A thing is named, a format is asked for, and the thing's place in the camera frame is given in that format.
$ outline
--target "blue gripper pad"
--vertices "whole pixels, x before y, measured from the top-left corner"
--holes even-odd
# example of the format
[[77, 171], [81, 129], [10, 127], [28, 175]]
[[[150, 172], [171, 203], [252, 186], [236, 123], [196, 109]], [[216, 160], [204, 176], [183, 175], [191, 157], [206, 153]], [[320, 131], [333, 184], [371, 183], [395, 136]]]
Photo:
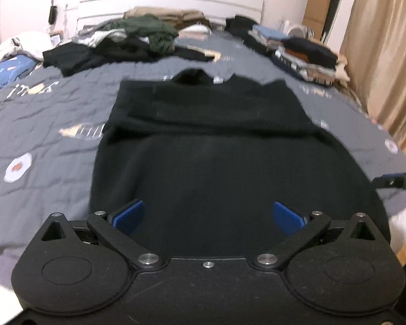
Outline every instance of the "blue gripper pad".
[[113, 216], [109, 216], [111, 225], [127, 236], [129, 236], [143, 220], [145, 212], [145, 204], [142, 200], [138, 202], [131, 202], [131, 204], [132, 205], [130, 207], [124, 207], [113, 213]]
[[274, 203], [272, 213], [274, 215], [275, 223], [288, 236], [294, 234], [300, 228], [303, 228], [305, 226], [306, 220], [304, 217], [298, 215], [279, 202]]

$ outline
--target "curtain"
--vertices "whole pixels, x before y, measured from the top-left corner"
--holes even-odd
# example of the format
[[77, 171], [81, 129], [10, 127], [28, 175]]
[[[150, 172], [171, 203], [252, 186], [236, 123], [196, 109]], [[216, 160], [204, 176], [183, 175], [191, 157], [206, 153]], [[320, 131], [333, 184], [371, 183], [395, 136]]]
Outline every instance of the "curtain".
[[406, 152], [406, 0], [355, 0], [341, 53], [363, 107]]

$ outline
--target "blue pillow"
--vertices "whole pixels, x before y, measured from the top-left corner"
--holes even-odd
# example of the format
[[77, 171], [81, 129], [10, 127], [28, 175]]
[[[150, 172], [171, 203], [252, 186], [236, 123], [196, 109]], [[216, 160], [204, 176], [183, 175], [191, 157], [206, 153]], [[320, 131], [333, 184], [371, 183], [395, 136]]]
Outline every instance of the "blue pillow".
[[17, 55], [0, 62], [0, 89], [15, 82], [21, 75], [35, 69], [36, 61], [26, 55]]

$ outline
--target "bed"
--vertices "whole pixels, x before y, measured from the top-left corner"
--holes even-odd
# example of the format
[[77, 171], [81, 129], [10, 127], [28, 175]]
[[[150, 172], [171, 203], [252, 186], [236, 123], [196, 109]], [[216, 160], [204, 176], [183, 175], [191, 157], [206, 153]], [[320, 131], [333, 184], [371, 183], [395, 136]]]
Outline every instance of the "bed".
[[[263, 8], [263, 0], [81, 0], [72, 23], [77, 30], [120, 16], [134, 5], [184, 8], [185, 2], [186, 8], [201, 9], [216, 21], [235, 13], [260, 21]], [[62, 212], [68, 220], [87, 216], [96, 149], [122, 79], [163, 81], [186, 68], [202, 68], [221, 80], [234, 73], [260, 83], [283, 78], [310, 118], [345, 145], [370, 179], [406, 171], [406, 155], [388, 132], [335, 88], [294, 79], [225, 32], [214, 31], [207, 40], [178, 39], [176, 44], [222, 56], [211, 63], [168, 57], [152, 64], [106, 64], [71, 77], [62, 77], [54, 67], [39, 68], [0, 90], [1, 286], [11, 288], [12, 268], [51, 213]], [[15, 159], [23, 162], [24, 172], [14, 180]], [[379, 193], [389, 217], [391, 247], [398, 251], [406, 242], [406, 191]], [[21, 308], [12, 292], [0, 292], [0, 302], [7, 304], [0, 309], [0, 323], [5, 323]]]

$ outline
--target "stack of folded clothes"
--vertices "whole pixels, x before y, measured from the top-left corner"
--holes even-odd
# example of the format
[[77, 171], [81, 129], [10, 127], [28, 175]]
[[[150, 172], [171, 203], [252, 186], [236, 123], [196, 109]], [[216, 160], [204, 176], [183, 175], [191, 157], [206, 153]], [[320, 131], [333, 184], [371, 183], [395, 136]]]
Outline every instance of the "stack of folded clothes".
[[272, 62], [295, 78], [325, 86], [336, 80], [338, 56], [327, 47], [303, 38], [281, 41]]
[[246, 46], [270, 58], [276, 66], [299, 80], [324, 86], [331, 86], [336, 79], [350, 80], [344, 71], [347, 61], [343, 61], [337, 73], [339, 56], [318, 42], [290, 37], [240, 15], [225, 22], [226, 31], [241, 38]]
[[267, 47], [278, 47], [279, 45], [282, 45], [282, 40], [290, 38], [287, 34], [262, 25], [254, 25], [253, 29], [250, 30], [248, 34]]

